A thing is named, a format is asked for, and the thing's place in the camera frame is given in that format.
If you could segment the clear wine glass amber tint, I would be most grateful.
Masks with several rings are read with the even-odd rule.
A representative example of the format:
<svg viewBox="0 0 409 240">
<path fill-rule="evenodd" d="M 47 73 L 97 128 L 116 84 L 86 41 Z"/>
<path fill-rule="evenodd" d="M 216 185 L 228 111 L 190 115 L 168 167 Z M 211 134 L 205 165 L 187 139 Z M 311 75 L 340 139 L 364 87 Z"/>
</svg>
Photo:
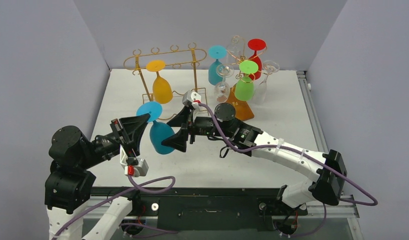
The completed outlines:
<svg viewBox="0 0 409 240">
<path fill-rule="evenodd" d="M 253 95 L 253 102 L 257 105 L 263 104 L 266 93 L 268 78 L 270 75 L 277 73 L 280 70 L 280 65 L 272 60 L 266 60 L 262 64 L 262 73 L 265 75 L 263 81 L 257 86 Z"/>
</svg>

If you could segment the orange plastic goblet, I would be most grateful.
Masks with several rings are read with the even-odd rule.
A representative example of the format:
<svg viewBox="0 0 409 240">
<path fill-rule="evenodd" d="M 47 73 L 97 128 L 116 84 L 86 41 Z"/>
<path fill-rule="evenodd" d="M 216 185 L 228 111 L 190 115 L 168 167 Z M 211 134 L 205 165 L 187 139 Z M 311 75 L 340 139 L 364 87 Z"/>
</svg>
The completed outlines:
<svg viewBox="0 0 409 240">
<path fill-rule="evenodd" d="M 163 60 L 152 60 L 146 65 L 146 70 L 156 73 L 152 91 L 154 99 L 160 104 L 167 104 L 173 99 L 173 91 L 169 82 L 160 75 L 160 71 L 166 67 Z"/>
</svg>

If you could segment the blue plastic goblet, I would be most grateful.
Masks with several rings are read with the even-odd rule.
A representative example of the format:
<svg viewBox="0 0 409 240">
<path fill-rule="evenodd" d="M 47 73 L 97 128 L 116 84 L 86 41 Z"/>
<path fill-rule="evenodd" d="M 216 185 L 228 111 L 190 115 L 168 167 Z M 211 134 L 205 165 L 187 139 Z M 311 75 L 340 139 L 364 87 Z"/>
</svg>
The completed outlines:
<svg viewBox="0 0 409 240">
<path fill-rule="evenodd" d="M 173 147 L 163 145 L 163 140 L 172 137 L 175 132 L 167 123 L 158 121 L 158 118 L 160 118 L 162 113 L 163 107 L 160 103 L 156 101 L 149 101 L 138 108 L 136 115 L 141 116 L 148 114 L 150 116 L 147 122 L 152 123 L 149 131 L 149 137 L 153 148 L 160 155 L 168 155 L 175 149 Z"/>
</svg>

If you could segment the teal plastic goblet front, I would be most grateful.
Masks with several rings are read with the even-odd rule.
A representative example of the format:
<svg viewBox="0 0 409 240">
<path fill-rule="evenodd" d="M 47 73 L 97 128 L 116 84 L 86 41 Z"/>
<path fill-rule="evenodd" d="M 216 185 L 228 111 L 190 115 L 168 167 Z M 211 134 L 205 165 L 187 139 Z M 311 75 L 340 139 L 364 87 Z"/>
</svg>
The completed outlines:
<svg viewBox="0 0 409 240">
<path fill-rule="evenodd" d="M 220 60 L 226 57 L 227 50 L 222 45 L 213 45 L 209 48 L 208 55 L 214 59 L 214 62 L 208 69 L 208 81 L 211 85 L 215 86 L 217 83 L 223 80 L 223 78 L 219 76 L 217 68 L 222 64 Z"/>
</svg>

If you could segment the gold rectangular wire glass rack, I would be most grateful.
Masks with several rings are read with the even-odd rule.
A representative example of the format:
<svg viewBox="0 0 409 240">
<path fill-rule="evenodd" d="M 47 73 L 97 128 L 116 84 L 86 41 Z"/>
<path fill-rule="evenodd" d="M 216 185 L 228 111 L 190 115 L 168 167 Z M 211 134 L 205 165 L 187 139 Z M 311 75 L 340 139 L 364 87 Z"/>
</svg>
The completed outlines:
<svg viewBox="0 0 409 240">
<path fill-rule="evenodd" d="M 154 60 L 163 60 L 166 63 L 164 69 L 171 67 L 173 70 L 180 70 L 183 66 L 190 66 L 193 72 L 194 82 L 194 88 L 192 88 L 192 90 L 198 92 L 202 96 L 202 99 L 207 100 L 208 96 L 206 88 L 200 87 L 198 84 L 198 67 L 200 66 L 200 62 L 205 60 L 207 56 L 208 53 L 206 50 L 197 48 L 197 44 L 194 42 L 189 43 L 186 49 L 180 49 L 178 45 L 171 45 L 170 51 L 160 51 L 160 48 L 153 47 L 148 54 L 143 54 L 140 49 L 135 49 L 132 52 L 132 56 L 124 60 L 123 67 L 126 70 L 131 71 L 134 76 L 140 76 L 145 90 L 145 93 L 142 95 L 143 103 L 155 101 L 153 87 L 148 88 L 143 74 L 143 71 L 148 71 L 146 65 Z M 171 89 L 173 98 L 181 97 L 183 95 L 174 90 L 172 86 Z"/>
</svg>

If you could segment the clear glass tumbler goblet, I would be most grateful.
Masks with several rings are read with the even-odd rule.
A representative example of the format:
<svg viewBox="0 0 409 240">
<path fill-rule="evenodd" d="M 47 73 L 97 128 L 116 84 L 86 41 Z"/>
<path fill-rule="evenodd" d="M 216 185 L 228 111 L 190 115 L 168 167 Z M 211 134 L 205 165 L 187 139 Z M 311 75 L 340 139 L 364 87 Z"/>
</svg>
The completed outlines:
<svg viewBox="0 0 409 240">
<path fill-rule="evenodd" d="M 245 46 L 244 38 L 239 35 L 234 35 L 230 43 L 226 46 L 226 62 L 231 65 L 239 63 L 244 56 Z"/>
</svg>

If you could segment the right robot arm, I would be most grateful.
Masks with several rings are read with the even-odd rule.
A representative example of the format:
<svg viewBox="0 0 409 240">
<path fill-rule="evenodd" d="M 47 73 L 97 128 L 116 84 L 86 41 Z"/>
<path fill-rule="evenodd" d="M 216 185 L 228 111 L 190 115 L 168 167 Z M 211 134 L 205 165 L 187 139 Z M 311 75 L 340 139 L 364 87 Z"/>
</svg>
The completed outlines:
<svg viewBox="0 0 409 240">
<path fill-rule="evenodd" d="M 208 117 L 195 115 L 200 106 L 198 102 L 184 106 L 168 121 L 179 131 L 163 140 L 162 145 L 184 153 L 196 136 L 206 136 L 209 140 L 223 140 L 237 153 L 270 160 L 302 174 L 307 178 L 303 182 L 280 188 L 274 206 L 282 214 L 311 201 L 330 206 L 340 203 L 347 171 L 339 152 L 311 151 L 273 137 L 236 118 L 235 108 L 228 103 L 218 104 Z"/>
</svg>

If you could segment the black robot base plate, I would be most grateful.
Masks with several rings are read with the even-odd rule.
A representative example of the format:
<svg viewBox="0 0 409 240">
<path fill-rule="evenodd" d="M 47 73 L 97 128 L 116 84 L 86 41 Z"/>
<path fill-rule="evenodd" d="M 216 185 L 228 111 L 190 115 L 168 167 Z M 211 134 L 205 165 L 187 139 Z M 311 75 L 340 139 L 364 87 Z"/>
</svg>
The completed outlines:
<svg viewBox="0 0 409 240">
<path fill-rule="evenodd" d="M 157 218 L 157 227 L 174 231 L 270 230 L 272 221 L 291 224 L 307 209 L 281 202 L 278 188 L 174 188 L 165 193 L 136 193 L 128 217 Z"/>
</svg>

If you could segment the clear wine glass front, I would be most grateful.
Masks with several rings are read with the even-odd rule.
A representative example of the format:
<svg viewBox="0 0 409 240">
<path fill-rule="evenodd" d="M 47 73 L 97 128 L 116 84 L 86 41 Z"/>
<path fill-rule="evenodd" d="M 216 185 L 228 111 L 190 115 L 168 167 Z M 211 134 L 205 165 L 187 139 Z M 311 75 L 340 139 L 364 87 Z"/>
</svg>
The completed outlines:
<svg viewBox="0 0 409 240">
<path fill-rule="evenodd" d="M 228 100 L 231 87 L 226 82 L 226 79 L 232 77 L 234 72 L 235 71 L 231 65 L 220 64 L 217 66 L 216 73 L 219 77 L 222 77 L 222 81 L 214 86 L 214 96 L 218 103 L 225 103 Z"/>
</svg>

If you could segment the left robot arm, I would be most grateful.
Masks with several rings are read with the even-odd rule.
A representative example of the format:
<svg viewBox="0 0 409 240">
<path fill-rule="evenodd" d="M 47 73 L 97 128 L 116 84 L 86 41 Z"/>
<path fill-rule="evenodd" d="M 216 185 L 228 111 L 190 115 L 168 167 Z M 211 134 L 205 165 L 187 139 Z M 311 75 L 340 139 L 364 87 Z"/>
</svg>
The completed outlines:
<svg viewBox="0 0 409 240">
<path fill-rule="evenodd" d="M 52 163 L 44 197 L 51 240 L 83 238 L 83 219 L 96 180 L 92 167 L 119 156 L 126 176 L 146 175 L 149 167 L 139 155 L 140 141 L 150 119 L 149 113 L 113 119 L 111 132 L 93 140 L 74 125 L 54 133 L 48 151 Z"/>
</svg>

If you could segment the green plastic goblet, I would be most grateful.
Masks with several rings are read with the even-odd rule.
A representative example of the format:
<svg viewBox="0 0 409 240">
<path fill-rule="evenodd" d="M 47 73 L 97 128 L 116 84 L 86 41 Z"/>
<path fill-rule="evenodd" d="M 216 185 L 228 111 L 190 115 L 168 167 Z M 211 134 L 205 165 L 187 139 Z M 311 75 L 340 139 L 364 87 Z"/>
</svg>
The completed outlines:
<svg viewBox="0 0 409 240">
<path fill-rule="evenodd" d="M 238 80 L 234 95 L 240 101 L 249 101 L 254 95 L 254 83 L 251 77 L 255 77 L 259 66 L 252 60 L 245 60 L 239 64 L 239 69 L 243 76 Z"/>
</svg>

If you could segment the red plastic goblet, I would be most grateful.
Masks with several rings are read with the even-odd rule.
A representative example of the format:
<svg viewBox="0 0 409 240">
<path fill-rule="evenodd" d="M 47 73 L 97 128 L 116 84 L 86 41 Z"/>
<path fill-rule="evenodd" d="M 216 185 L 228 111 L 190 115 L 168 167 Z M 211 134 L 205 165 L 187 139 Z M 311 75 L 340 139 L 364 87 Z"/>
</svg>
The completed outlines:
<svg viewBox="0 0 409 240">
<path fill-rule="evenodd" d="M 248 59 L 250 61 L 255 62 L 257 64 L 257 66 L 258 66 L 258 70 L 255 73 L 249 75 L 249 77 L 253 81 L 255 81 L 255 80 L 258 80 L 262 75 L 263 64 L 262 64 L 262 61 L 261 61 L 261 59 L 259 57 L 259 51 L 265 50 L 266 47 L 267 47 L 267 44 L 266 44 L 266 42 L 264 40 L 262 40 L 260 38 L 253 38 L 253 39 L 248 41 L 247 46 L 251 50 L 253 50 L 253 55 L 251 55 Z"/>
</svg>

